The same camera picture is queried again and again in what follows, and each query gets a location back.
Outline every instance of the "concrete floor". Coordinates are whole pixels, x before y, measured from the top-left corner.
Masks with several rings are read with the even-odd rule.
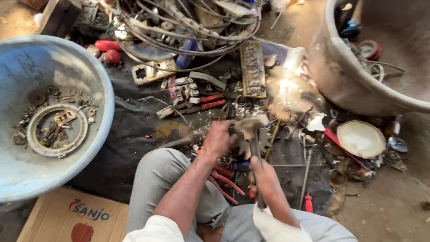
[[[33,15],[37,11],[16,0],[0,0],[0,5],[0,17],[7,22],[0,22],[0,40],[36,33]],[[322,22],[324,6],[325,0],[306,0],[303,6],[291,6],[272,30],[269,28],[276,17],[273,13],[266,15],[257,36],[291,47],[308,47]],[[430,211],[421,210],[419,202],[430,201],[430,115],[406,114],[401,138],[410,148],[405,155],[409,159],[406,173],[383,167],[368,188],[348,183],[347,193],[360,197],[345,199],[338,221],[359,241],[429,241],[430,224],[424,220],[430,217]],[[0,211],[0,220],[4,219],[7,216]],[[11,233],[13,228],[8,228],[0,226],[0,235]]]

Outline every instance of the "metal ring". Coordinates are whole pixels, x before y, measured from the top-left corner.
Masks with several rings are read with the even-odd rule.
[[[37,125],[42,120],[42,118],[45,117],[47,114],[55,111],[64,111],[66,109],[77,113],[76,116],[80,123],[80,130],[77,138],[73,142],[71,142],[68,146],[62,147],[59,149],[51,149],[51,148],[44,147],[36,137]],[[28,130],[28,133],[27,133],[28,145],[35,152],[46,156],[60,156],[60,155],[65,155],[71,152],[72,150],[76,149],[83,142],[88,130],[88,121],[83,111],[81,111],[76,106],[70,105],[70,104],[54,104],[36,113],[33,116],[33,118],[30,120],[27,130]]]

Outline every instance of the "knee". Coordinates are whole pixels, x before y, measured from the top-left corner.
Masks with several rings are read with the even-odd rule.
[[[172,168],[186,171],[190,165],[190,160],[182,152],[172,148],[160,148],[145,154],[136,172],[141,170],[162,172],[163,169]]]

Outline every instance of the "wooden block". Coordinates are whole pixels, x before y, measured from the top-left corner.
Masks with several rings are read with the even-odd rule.
[[[81,11],[79,0],[49,0],[43,11],[39,34],[66,37]]]

